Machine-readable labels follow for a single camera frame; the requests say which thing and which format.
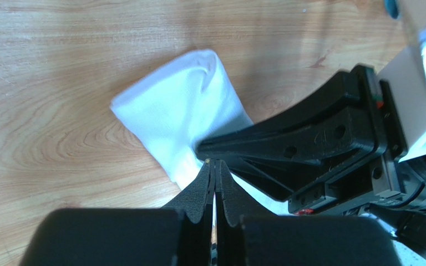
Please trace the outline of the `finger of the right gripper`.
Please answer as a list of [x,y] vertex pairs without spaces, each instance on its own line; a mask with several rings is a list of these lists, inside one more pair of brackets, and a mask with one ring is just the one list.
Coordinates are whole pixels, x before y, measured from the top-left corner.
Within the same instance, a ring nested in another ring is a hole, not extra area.
[[303,129],[331,118],[360,99],[357,76],[338,71],[311,95],[285,111],[245,129],[205,139],[199,148]]
[[198,158],[223,160],[229,170],[277,201],[332,182],[359,168],[378,148],[373,112],[346,107],[331,118],[282,134],[208,145]]

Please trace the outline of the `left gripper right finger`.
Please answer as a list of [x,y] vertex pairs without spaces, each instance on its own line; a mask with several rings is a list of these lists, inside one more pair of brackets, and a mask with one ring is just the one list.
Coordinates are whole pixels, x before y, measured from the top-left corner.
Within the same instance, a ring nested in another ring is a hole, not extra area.
[[399,265],[388,233],[369,218],[278,216],[215,161],[218,265]]

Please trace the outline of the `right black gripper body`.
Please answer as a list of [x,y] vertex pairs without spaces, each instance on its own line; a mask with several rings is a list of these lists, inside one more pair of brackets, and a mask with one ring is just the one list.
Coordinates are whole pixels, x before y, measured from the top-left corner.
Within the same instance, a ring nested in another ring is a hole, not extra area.
[[408,149],[389,82],[365,65],[350,75],[359,108],[346,106],[326,126],[332,154],[321,157],[324,176],[295,192],[290,213],[356,215],[371,203],[392,205],[406,194],[397,163]]

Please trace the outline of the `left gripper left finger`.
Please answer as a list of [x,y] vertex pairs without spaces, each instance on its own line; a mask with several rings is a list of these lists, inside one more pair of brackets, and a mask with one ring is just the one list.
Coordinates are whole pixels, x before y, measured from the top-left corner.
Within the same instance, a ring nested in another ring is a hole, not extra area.
[[161,208],[61,208],[21,265],[211,265],[215,164]]

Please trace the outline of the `white cloth napkin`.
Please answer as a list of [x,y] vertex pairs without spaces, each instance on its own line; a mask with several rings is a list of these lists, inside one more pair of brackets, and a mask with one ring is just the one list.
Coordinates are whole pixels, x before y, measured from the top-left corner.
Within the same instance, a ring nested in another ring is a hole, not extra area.
[[162,65],[115,96],[110,108],[180,189],[202,167],[195,155],[202,140],[253,124],[211,49]]

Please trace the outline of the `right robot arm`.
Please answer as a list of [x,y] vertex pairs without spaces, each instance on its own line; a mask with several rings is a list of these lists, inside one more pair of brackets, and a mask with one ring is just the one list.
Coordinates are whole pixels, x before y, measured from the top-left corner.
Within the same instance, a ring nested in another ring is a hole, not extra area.
[[295,106],[243,130],[203,140],[215,158],[295,215],[371,213],[426,258],[426,155],[408,153],[387,80],[356,65]]

